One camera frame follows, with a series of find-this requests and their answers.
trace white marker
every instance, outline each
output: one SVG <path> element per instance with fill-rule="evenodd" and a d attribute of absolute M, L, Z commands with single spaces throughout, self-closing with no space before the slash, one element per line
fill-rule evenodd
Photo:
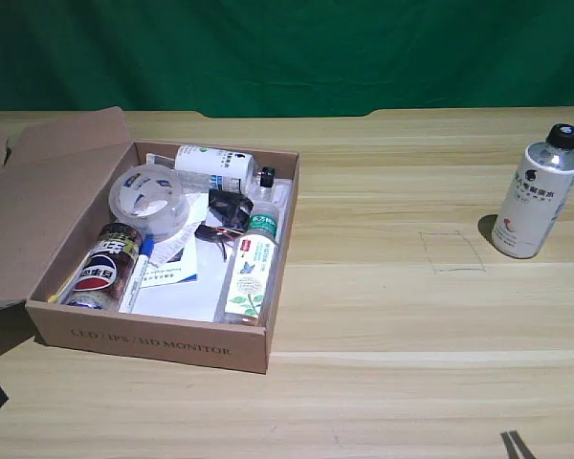
<path fill-rule="evenodd" d="M 153 246 L 155 242 L 152 238 L 147 237 L 141 244 L 141 252 L 138 255 L 138 260 L 136 261 L 136 266 L 134 266 L 134 271 L 130 276 L 130 280 L 127 282 L 127 287 L 125 287 L 125 293 L 121 299 L 119 305 L 120 313 L 131 313 L 132 308 L 134 308 L 134 303 L 136 302 L 136 297 L 138 296 L 138 291 L 141 288 L 141 283 L 143 282 L 144 272 L 146 271 L 146 265 L 149 263 L 149 257 L 153 253 Z"/>

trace black spray can cap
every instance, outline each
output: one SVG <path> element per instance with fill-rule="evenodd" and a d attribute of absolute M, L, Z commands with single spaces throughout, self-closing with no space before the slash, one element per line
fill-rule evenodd
<path fill-rule="evenodd" d="M 275 184 L 275 169 L 273 167 L 263 167 L 259 184 L 264 188 L 272 188 Z"/>
<path fill-rule="evenodd" d="M 548 133 L 546 141 L 551 145 L 564 150 L 574 149 L 574 126 L 571 124 L 555 124 Z"/>

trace white bottle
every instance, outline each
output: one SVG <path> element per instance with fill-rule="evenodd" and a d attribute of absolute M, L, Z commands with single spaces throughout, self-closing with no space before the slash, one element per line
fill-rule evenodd
<path fill-rule="evenodd" d="M 215 321 L 259 325 L 261 311 L 270 301 L 267 293 L 278 253 L 278 218 L 278 207 L 272 202 L 254 204 L 247 231 L 234 241 Z"/>
<path fill-rule="evenodd" d="M 574 126 L 555 124 L 525 149 L 497 216 L 492 241 L 515 258 L 536 255 L 574 185 Z"/>

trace cardboard box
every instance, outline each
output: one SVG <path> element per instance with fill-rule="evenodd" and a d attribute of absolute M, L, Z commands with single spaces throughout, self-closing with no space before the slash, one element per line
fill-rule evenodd
<path fill-rule="evenodd" d="M 119 108 L 30 127 L 7 161 L 5 143 L 0 137 L 0 308 L 27 300 L 52 346 L 265 373 L 298 193 L 297 153 L 232 147 L 293 179 L 272 300 L 263 326 L 247 327 L 46 302 L 112 221 L 113 181 L 146 153 L 174 157 L 179 144 L 132 142 Z"/>

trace round plastic container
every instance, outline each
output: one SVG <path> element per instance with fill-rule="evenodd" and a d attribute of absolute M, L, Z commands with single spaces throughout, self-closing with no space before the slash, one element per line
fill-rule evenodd
<path fill-rule="evenodd" d="M 140 165 L 122 174 L 111 187 L 108 203 L 118 221 L 156 242 L 174 235 L 189 215 L 178 174 L 157 164 Z"/>

